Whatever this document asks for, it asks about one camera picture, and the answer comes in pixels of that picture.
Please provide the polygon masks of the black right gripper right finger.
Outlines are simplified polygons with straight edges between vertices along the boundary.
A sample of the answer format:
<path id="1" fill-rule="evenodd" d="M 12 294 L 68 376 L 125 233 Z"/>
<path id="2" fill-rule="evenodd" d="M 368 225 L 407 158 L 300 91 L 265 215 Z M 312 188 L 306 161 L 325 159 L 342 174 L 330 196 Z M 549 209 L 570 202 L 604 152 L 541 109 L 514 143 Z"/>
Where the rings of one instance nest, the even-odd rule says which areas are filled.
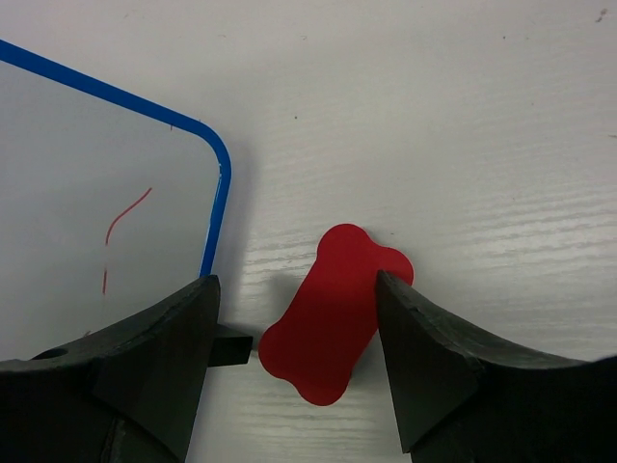
<path id="1" fill-rule="evenodd" d="M 380 272 L 378 331 L 402 450 L 415 462 L 612 462 L 616 360 L 492 334 Z"/>

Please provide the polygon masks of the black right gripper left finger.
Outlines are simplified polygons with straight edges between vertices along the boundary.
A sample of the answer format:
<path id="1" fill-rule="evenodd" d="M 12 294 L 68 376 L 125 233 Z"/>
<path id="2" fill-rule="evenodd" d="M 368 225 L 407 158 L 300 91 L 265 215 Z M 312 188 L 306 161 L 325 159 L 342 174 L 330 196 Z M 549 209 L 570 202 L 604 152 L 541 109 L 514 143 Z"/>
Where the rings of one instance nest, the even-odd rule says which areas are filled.
<path id="1" fill-rule="evenodd" d="M 220 303 L 215 276 L 31 360 L 1 364 L 4 462 L 182 462 Z"/>

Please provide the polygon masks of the black whiteboard eraser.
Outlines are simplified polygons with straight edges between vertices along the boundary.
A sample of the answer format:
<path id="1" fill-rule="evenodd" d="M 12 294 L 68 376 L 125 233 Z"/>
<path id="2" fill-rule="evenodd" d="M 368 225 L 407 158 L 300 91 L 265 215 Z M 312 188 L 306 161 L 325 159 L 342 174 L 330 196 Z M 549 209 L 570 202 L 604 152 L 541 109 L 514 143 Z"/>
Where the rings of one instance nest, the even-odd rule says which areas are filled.
<path id="1" fill-rule="evenodd" d="M 377 331 L 380 271 L 406 284 L 415 276 L 403 253 L 376 243 L 364 229 L 352 224 L 330 228 L 288 308 L 259 341 L 265 370 L 313 405 L 338 401 Z"/>

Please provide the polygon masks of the blue-edged small whiteboard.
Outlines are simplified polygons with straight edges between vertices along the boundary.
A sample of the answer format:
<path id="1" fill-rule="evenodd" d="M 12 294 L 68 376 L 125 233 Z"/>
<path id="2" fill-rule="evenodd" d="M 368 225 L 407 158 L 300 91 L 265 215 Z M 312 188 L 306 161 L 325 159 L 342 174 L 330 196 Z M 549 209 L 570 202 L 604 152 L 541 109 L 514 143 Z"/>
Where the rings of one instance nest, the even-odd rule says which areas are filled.
<path id="1" fill-rule="evenodd" d="M 208 125 L 1 45 L 1 357 L 28 360 L 211 272 L 231 182 Z"/>

